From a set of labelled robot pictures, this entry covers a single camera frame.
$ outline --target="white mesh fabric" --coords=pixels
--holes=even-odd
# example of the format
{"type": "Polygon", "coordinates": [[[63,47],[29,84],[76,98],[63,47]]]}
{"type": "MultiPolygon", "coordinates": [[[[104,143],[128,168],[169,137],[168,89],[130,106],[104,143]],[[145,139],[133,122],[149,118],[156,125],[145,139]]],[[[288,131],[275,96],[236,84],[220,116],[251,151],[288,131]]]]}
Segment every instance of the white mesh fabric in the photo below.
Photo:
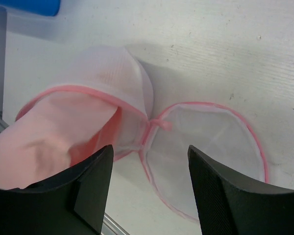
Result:
{"type": "MultiPolygon", "coordinates": [[[[141,66],[123,47],[91,47],[82,52],[69,69],[58,77],[58,83],[82,85],[112,95],[150,117],[153,89],[141,66]]],[[[146,120],[122,107],[120,137],[114,145],[116,159],[141,148],[146,120]]]]}
{"type": "Polygon", "coordinates": [[[94,88],[128,103],[147,116],[146,108],[151,112],[153,92],[150,81],[146,78],[143,81],[142,73],[145,75],[146,72],[125,48],[91,47],[73,61],[57,78],[57,83],[94,88]]]}
{"type": "Polygon", "coordinates": [[[253,135],[230,111],[178,104],[161,119],[172,122],[173,129],[151,130],[142,151],[143,164],[159,196],[174,211],[198,220],[188,169],[189,145],[249,177],[265,180],[264,162],[253,135]]]}

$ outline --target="white table surface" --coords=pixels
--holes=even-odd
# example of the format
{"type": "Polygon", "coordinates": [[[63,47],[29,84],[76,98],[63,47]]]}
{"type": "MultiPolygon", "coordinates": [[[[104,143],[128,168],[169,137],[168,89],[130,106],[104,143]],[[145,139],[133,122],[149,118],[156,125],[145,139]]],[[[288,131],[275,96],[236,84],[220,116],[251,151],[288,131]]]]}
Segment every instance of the white table surface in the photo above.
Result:
{"type": "MultiPolygon", "coordinates": [[[[126,46],[154,85],[159,114],[210,101],[243,114],[270,182],[294,188],[294,0],[62,0],[55,18],[8,14],[3,119],[52,83],[81,50],[126,46]]],[[[194,235],[149,185],[137,155],[115,163],[107,213],[132,235],[194,235]]]]}

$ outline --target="laundry bag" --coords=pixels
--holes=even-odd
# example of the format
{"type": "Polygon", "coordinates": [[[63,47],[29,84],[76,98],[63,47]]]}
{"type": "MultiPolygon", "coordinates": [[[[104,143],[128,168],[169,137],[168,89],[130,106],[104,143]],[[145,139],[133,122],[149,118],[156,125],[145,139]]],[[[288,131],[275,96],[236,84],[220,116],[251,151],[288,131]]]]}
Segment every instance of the laundry bag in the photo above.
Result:
{"type": "MultiPolygon", "coordinates": [[[[43,100],[54,94],[66,93],[87,95],[109,107],[107,113],[99,109],[98,116],[102,117],[99,120],[105,117],[108,120],[101,121],[97,129],[109,123],[112,125],[106,131],[114,137],[111,140],[106,138],[103,143],[112,141],[115,161],[130,152],[138,152],[158,196],[184,218],[198,221],[188,169],[189,145],[242,174],[262,182],[268,181],[261,145],[251,126],[234,110],[214,103],[193,101],[174,104],[157,118],[150,119],[152,84],[141,64],[123,47],[94,47],[83,52],[54,80],[50,89],[20,110],[16,123],[43,100]]],[[[61,107],[61,99],[57,102],[57,107],[61,107]]],[[[74,104],[74,98],[71,98],[71,104],[74,104]]],[[[70,103],[66,103],[66,109],[70,109],[70,103]]],[[[92,117],[92,122],[86,120],[90,126],[97,123],[97,117],[92,117]]],[[[80,154],[84,146],[80,143],[80,148],[77,148],[75,162],[87,157],[80,154]]]]}

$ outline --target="pink piping edge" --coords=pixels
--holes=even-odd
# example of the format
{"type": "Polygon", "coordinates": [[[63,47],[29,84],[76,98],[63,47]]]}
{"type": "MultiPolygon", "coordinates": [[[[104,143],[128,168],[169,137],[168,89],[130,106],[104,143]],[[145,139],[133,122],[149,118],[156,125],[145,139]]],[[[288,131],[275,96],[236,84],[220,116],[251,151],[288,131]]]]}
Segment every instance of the pink piping edge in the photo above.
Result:
{"type": "MultiPolygon", "coordinates": [[[[263,148],[260,144],[260,141],[259,139],[257,138],[254,130],[252,129],[252,127],[250,126],[250,124],[247,122],[247,120],[241,115],[239,114],[238,112],[236,112],[235,110],[231,109],[231,108],[228,108],[226,106],[223,106],[223,105],[220,105],[220,104],[216,104],[216,103],[212,103],[212,102],[181,102],[181,103],[176,103],[176,104],[173,104],[171,105],[170,107],[166,108],[156,119],[162,119],[163,117],[165,117],[168,113],[171,112],[171,109],[172,107],[174,107],[175,105],[179,105],[179,104],[190,104],[190,105],[205,105],[205,106],[210,106],[210,107],[216,107],[216,108],[220,108],[220,109],[225,109],[225,110],[228,110],[230,111],[231,113],[233,113],[235,116],[237,116],[245,125],[246,127],[248,128],[249,132],[252,134],[253,138],[255,139],[255,142],[259,148],[259,151],[260,151],[260,156],[263,160],[263,164],[264,164],[264,172],[265,172],[265,183],[268,183],[269,182],[269,173],[268,173],[268,164],[267,164],[267,159],[264,155],[264,151],[263,151],[263,148]]],[[[149,125],[149,127],[146,129],[145,131],[145,134],[143,136],[143,139],[142,139],[142,145],[143,145],[143,148],[138,152],[139,154],[139,157],[140,157],[140,160],[141,160],[141,163],[142,163],[142,166],[143,166],[143,169],[145,171],[145,174],[148,178],[148,181],[154,186],[155,188],[155,191],[156,191],[156,194],[158,195],[158,197],[160,198],[160,200],[168,207],[170,208],[173,212],[177,213],[178,215],[186,218],[186,219],[189,219],[193,222],[198,222],[197,219],[183,213],[182,211],[178,210],[177,208],[173,207],[172,205],[170,205],[169,203],[167,203],[163,198],[162,196],[160,195],[160,192],[157,188],[157,185],[153,182],[154,179],[153,179],[153,175],[151,173],[151,171],[147,170],[148,166],[144,163],[144,147],[145,147],[145,144],[146,142],[148,142],[149,140],[149,137],[150,137],[150,133],[152,132],[152,130],[155,128],[156,126],[154,125],[149,125]]]]}
{"type": "MultiPolygon", "coordinates": [[[[79,93],[84,93],[84,94],[89,94],[89,95],[93,95],[96,96],[98,98],[101,98],[111,104],[117,105],[121,108],[125,108],[129,111],[132,111],[133,113],[137,114],[138,116],[142,117],[143,120],[148,121],[147,116],[142,113],[141,111],[139,111],[138,109],[134,108],[133,106],[129,105],[128,103],[124,102],[123,100],[116,98],[112,95],[109,95],[107,93],[101,92],[101,91],[97,91],[95,89],[89,88],[89,87],[85,87],[85,86],[80,86],[80,85],[60,85],[60,86],[56,86],[50,89],[47,89],[44,92],[39,93],[36,97],[34,97],[30,102],[28,102],[24,107],[21,108],[21,110],[19,111],[19,113],[17,114],[15,121],[17,121],[18,119],[20,119],[21,117],[23,117],[30,109],[32,109],[34,107],[34,105],[41,100],[43,97],[45,97],[46,95],[49,95],[53,92],[79,92],[79,93]]],[[[123,153],[121,155],[116,155],[114,156],[114,162],[127,156],[128,154],[130,154],[132,151],[123,153]]]]}

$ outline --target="silver metal bar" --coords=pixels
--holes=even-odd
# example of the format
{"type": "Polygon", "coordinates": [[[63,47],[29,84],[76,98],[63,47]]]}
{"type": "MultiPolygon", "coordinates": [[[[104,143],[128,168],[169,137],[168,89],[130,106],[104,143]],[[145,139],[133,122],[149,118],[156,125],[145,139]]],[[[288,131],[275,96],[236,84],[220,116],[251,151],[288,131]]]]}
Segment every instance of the silver metal bar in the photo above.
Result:
{"type": "Polygon", "coordinates": [[[116,221],[104,214],[101,235],[129,235],[116,221]]]}

